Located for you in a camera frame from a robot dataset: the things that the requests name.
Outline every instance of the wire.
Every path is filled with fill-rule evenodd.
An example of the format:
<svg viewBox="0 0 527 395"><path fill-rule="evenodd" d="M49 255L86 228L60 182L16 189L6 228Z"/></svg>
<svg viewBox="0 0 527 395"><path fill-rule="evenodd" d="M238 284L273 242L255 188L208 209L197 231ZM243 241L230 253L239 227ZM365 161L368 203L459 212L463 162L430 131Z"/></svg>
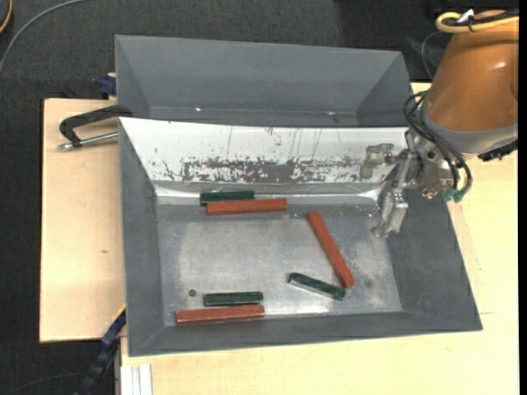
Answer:
<svg viewBox="0 0 527 395"><path fill-rule="evenodd" d="M30 26L32 26L39 19L42 19L44 16L46 16L46 15L52 13L52 12L55 12L55 11L57 11L59 9L62 9L64 7L69 7L69 6L72 6L74 4L79 4L79 3L84 3L84 2L93 2L93 1L95 1L95 0L70 0L68 2L60 3L60 4L56 5L56 6L53 6L53 7L50 7L49 9L44 10L43 12L41 12L38 15L36 15L35 17L33 17L30 21L28 21L24 26L22 26L18 30L18 32L13 36L11 42L7 46L6 51L5 51L2 59L0 60L0 77L2 76L3 69L4 69L5 65L6 65L7 56L11 52L12 48L15 46L16 42L20 39L21 35L24 34L24 32L26 32L26 30Z"/></svg>
<svg viewBox="0 0 527 395"><path fill-rule="evenodd" d="M457 176L457 173L456 173L455 165L452 162L452 159L450 158L450 155L448 154L448 151L441 144L438 144L438 142L437 142L437 135L432 130L426 128L426 126L424 124L419 126L417 124L417 122L415 122L413 120L413 118L411 117L412 114L417 110L417 108L419 108L419 105L421 105L421 103L425 99L426 94L427 94L426 92L419 92L419 93L417 93L415 95L410 96L406 100L406 102L404 103L404 106L403 106L404 117L406 118L406 121L408 122L408 124L413 128L413 130L416 131L416 133L419 136L421 136L422 138L424 138L424 139L426 139L426 140L428 140L428 141L430 141L432 143L435 143L437 145L437 148L439 149L439 151L443 155L443 158L445 159L446 163L448 164L448 166L450 168L450 173L452 174L452 180L453 180L452 188L454 190L456 190L457 186L458 186L458 176ZM412 107L412 109L410 111L408 111L408 104L412 100L415 101L415 105Z"/></svg>
<svg viewBox="0 0 527 395"><path fill-rule="evenodd" d="M431 70L430 68L428 67L428 63L427 63L427 60L425 58L425 48L427 46L427 42L428 40L432 37L432 36L435 36L435 35L439 35L439 34L442 34L443 31L442 30L436 30L432 33L430 33L422 42L421 42L421 61L422 61L422 65L424 66L425 70L427 71L427 75L430 77L430 79L432 80L434 78L434 75L431 73Z"/></svg>
<svg viewBox="0 0 527 395"><path fill-rule="evenodd" d="M22 386L19 386L18 388L12 389L11 391L2 392L0 395L12 395L13 393L20 392L29 386L34 386L39 383L48 382L49 380L55 380L55 379L63 379L63 378L72 378L72 377L78 377L82 376L83 373L67 373L67 374L57 374L55 376L49 376L48 378L34 380L33 382L26 383Z"/></svg>
<svg viewBox="0 0 527 395"><path fill-rule="evenodd" d="M442 30L443 32L457 34L459 32L478 32L479 30L487 30L489 28L505 25L520 19L520 16L516 16L516 13L513 12L513 14L505 15L505 17L491 16L492 19L474 20L468 25L465 25L464 23L458 25L447 25L445 23L445 21L457 21L460 17L461 15L457 12L443 13L437 17L436 27L438 30Z"/></svg>

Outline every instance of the dark floor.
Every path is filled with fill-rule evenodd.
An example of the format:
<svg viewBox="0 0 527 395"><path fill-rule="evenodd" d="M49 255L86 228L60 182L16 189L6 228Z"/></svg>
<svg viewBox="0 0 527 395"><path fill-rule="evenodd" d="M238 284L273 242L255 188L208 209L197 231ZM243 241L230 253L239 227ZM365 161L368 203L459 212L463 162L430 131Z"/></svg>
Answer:
<svg viewBox="0 0 527 395"><path fill-rule="evenodd" d="M15 0L0 57L9 35L64 1ZM96 342L38 344L40 101L100 98L98 80L114 70L114 34L393 49L403 53L413 81L427 81L423 59L433 74L448 42L435 34L422 53L437 10L518 6L519 0L105 0L34 24L0 77L0 395L71 393L98 351ZM109 376L96 393L111 390Z"/></svg>

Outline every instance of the bin floor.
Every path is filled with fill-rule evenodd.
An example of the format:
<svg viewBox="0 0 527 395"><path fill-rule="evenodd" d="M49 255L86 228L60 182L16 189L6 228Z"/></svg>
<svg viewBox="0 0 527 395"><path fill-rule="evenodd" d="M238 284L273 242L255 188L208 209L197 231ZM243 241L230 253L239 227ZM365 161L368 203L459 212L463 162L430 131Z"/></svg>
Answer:
<svg viewBox="0 0 527 395"><path fill-rule="evenodd" d="M401 310L385 239L370 229L379 221L371 204L290 205L287 212L206 216L203 207L157 205L164 320L180 309L201 309L203 295L262 291L266 318L364 314ZM356 284L332 300L287 284L291 272L339 286L305 216L323 217Z"/></svg>

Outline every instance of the red block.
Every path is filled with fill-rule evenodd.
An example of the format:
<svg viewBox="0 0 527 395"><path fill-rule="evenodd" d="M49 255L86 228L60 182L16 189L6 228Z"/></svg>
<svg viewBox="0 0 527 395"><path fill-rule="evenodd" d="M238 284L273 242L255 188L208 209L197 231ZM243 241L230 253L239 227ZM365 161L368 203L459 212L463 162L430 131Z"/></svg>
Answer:
<svg viewBox="0 0 527 395"><path fill-rule="evenodd" d="M206 309L180 310L175 314L175 323L177 325L191 325L198 323L232 322L262 318L264 315L265 309L261 304L211 307Z"/></svg>
<svg viewBox="0 0 527 395"><path fill-rule="evenodd" d="M355 278L353 278L346 261L344 261L342 254L340 254L320 214L318 212L311 212L307 216L307 220L343 288L353 286L355 284Z"/></svg>
<svg viewBox="0 0 527 395"><path fill-rule="evenodd" d="M245 201L220 201L207 203L207 215L254 214L259 212L283 212L287 199L251 199Z"/></svg>

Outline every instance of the wooden table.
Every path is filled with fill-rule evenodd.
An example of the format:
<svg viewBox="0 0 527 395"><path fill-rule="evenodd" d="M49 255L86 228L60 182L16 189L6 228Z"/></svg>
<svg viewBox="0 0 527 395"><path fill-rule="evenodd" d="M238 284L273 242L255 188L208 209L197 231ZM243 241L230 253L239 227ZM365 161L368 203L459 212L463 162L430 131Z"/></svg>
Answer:
<svg viewBox="0 0 527 395"><path fill-rule="evenodd" d="M112 104L44 103L42 342L100 338L124 302L117 143L56 149L62 119ZM449 205L481 332L133 358L123 337L119 362L151 364L156 395L518 393L517 165L471 160L473 189Z"/></svg>

